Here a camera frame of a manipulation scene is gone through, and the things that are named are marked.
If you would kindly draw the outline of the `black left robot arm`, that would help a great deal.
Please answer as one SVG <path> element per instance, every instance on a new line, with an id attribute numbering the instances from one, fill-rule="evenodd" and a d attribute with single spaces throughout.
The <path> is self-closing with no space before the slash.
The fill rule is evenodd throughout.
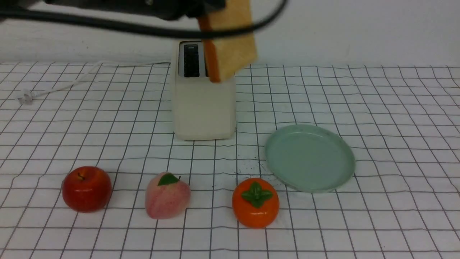
<path id="1" fill-rule="evenodd" d="M 44 0 L 48 5 L 152 16 L 173 21 L 224 10 L 225 0 Z"/>

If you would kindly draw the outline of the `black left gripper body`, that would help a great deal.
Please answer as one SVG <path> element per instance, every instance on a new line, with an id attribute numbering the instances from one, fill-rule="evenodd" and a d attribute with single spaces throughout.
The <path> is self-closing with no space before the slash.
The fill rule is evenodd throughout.
<path id="1" fill-rule="evenodd" d="M 223 10 L 225 0 L 145 0 L 148 10 L 162 20 L 179 20 L 182 17 L 199 18 Z"/>

